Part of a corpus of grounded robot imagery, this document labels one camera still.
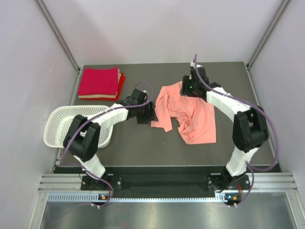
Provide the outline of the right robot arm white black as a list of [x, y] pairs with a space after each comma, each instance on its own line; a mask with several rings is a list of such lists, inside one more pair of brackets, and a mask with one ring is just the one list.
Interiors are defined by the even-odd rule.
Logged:
[[198, 64], [191, 63], [190, 75], [183, 77], [180, 94], [204, 100], [233, 122], [234, 150], [222, 182], [226, 188], [235, 188], [246, 172], [246, 164], [269, 138], [265, 117], [253, 107], [230, 98], [218, 83], [209, 82], [205, 68]]

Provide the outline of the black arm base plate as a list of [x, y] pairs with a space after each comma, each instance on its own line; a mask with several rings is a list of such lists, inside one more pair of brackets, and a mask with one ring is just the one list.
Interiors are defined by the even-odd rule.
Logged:
[[114, 190], [131, 187], [190, 187], [204, 191], [246, 190], [250, 187], [248, 175], [229, 175], [224, 166], [173, 167], [107, 167], [103, 177], [93, 179], [86, 174], [82, 190], [101, 190], [111, 184]]

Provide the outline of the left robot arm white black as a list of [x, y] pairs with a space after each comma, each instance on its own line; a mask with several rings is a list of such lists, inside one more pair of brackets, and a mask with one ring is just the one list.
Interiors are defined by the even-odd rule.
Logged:
[[101, 131], [134, 117], [138, 124], [158, 120], [154, 102], [139, 89], [134, 89], [125, 100], [114, 103], [91, 118], [78, 114], [72, 120], [63, 141], [64, 153], [70, 152], [80, 162], [97, 189], [103, 189], [108, 184], [106, 169], [96, 155]]

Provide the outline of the salmon pink t-shirt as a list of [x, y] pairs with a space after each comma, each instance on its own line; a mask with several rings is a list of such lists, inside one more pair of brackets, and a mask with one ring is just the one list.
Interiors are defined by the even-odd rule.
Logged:
[[178, 132], [188, 145], [216, 143], [214, 106], [197, 97], [180, 95], [182, 82], [162, 86], [155, 103], [158, 121], [151, 127], [165, 132], [173, 129], [172, 118], [178, 123]]

